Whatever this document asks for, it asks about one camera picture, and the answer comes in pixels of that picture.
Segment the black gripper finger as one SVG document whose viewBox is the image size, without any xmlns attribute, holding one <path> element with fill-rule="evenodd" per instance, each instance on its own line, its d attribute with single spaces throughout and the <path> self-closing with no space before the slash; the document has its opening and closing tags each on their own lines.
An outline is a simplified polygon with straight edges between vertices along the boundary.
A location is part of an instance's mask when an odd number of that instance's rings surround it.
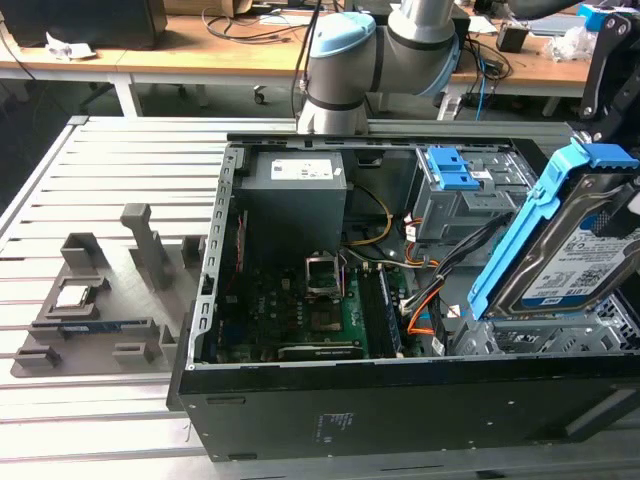
<svg viewBox="0 0 640 480">
<path fill-rule="evenodd" d="M 639 16 L 608 15 L 597 37 L 579 125 L 599 143 L 639 143 Z"/>
<path fill-rule="evenodd" d="M 604 208 L 604 236 L 628 236 L 639 227 L 639 186 L 627 182 Z"/>
</svg>

